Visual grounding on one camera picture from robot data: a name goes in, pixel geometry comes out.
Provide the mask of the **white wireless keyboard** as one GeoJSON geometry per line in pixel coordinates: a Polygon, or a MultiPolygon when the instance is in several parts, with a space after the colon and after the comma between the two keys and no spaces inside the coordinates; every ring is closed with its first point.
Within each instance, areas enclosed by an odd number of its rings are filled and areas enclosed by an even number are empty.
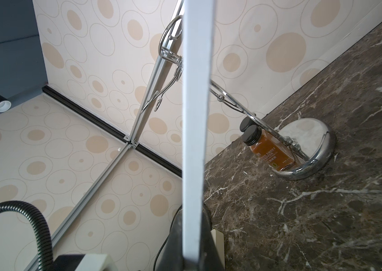
{"type": "Polygon", "coordinates": [[[185,1],[183,18],[183,235],[184,269],[201,258],[203,184],[215,1],[185,1]]]}

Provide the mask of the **beige red power strip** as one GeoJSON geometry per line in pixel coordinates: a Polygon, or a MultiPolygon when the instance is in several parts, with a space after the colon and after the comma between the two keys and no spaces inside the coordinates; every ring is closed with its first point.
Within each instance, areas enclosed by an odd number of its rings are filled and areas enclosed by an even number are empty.
{"type": "Polygon", "coordinates": [[[224,234],[219,230],[213,229],[211,231],[211,235],[215,243],[215,247],[217,249],[217,253],[220,258],[221,264],[225,268],[226,263],[225,263],[224,234]]]}

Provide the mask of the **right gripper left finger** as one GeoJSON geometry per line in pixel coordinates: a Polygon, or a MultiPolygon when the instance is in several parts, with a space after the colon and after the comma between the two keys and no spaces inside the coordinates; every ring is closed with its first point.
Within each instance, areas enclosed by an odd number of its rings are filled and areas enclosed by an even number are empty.
{"type": "Polygon", "coordinates": [[[168,237],[155,259],[156,271],[183,271],[183,214],[182,206],[175,212],[168,237]]]}

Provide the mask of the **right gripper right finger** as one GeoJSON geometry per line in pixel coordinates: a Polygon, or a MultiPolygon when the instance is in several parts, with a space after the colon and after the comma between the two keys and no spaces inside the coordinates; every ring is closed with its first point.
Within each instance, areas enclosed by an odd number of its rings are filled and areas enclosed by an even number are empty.
{"type": "Polygon", "coordinates": [[[224,271],[222,261],[217,252],[212,234],[212,224],[210,211],[206,204],[202,209],[202,225],[201,225],[201,243],[200,243],[200,271],[224,271]]]}

